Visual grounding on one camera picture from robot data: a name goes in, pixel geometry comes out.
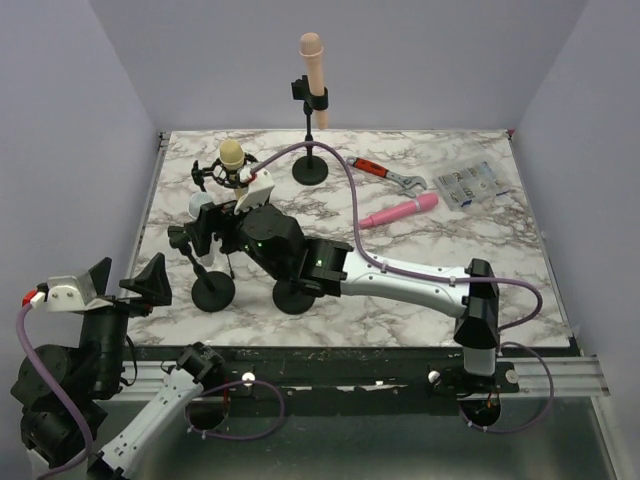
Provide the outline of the black clip round-base stand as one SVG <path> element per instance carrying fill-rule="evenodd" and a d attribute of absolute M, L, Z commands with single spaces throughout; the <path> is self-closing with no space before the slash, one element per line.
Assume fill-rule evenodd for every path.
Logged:
<path fill-rule="evenodd" d="M 226 273 L 207 271 L 192 253 L 190 239 L 185 230 L 178 226 L 167 229 L 169 245 L 178 250 L 191 263 L 197 277 L 191 288 L 191 299 L 201 311 L 215 313 L 227 308 L 235 296 L 235 284 Z"/>

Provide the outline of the black shock-mount round-base stand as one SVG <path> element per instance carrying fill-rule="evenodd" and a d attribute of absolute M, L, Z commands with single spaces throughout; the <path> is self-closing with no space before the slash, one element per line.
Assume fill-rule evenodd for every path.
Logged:
<path fill-rule="evenodd" d="M 274 305 L 288 315 L 307 312 L 321 296 L 321 291 L 303 280 L 277 280 L 272 290 Z"/>

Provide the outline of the pink microphone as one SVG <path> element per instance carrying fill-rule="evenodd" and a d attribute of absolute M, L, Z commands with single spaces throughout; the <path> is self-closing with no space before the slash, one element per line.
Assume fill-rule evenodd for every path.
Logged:
<path fill-rule="evenodd" d="M 381 210 L 359 220 L 358 226 L 360 229 L 369 229 L 393 223 L 416 213 L 430 211 L 435 208 L 438 203 L 439 197 L 436 193 L 421 194 L 415 199 Z"/>

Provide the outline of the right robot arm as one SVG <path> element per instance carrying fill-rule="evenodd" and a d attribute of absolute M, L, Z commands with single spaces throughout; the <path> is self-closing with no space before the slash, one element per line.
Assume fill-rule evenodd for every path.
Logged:
<path fill-rule="evenodd" d="M 236 212 L 233 201 L 192 197 L 185 229 L 199 257 L 214 242 L 223 254 L 241 252 L 276 282 L 274 301 L 292 315 L 324 296 L 380 297 L 438 311 L 455 321 L 463 348 L 460 379 L 480 392 L 496 380 L 499 289 L 489 262 L 466 267 L 430 267 L 360 252 L 348 243 L 310 237 L 298 221 L 267 203 Z"/>

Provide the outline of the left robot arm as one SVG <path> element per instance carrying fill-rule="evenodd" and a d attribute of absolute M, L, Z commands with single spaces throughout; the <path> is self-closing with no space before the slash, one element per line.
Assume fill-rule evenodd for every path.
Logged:
<path fill-rule="evenodd" d="M 133 346 L 127 335 L 130 318 L 147 316 L 172 302 L 163 254 L 156 254 L 121 288 L 131 298 L 109 295 L 106 286 L 112 260 L 102 259 L 77 275 L 58 275 L 38 284 L 22 300 L 16 320 L 25 352 L 12 396 L 22 406 L 21 440 L 35 479 L 128 479 L 144 449 L 172 419 L 199 395 L 222 385 L 223 360 L 201 343 L 187 346 L 156 396 L 102 450 L 93 443 L 106 419 L 100 407 L 128 386 L 124 354 Z M 37 309 L 82 317 L 75 347 L 34 347 L 26 334 L 27 315 Z"/>

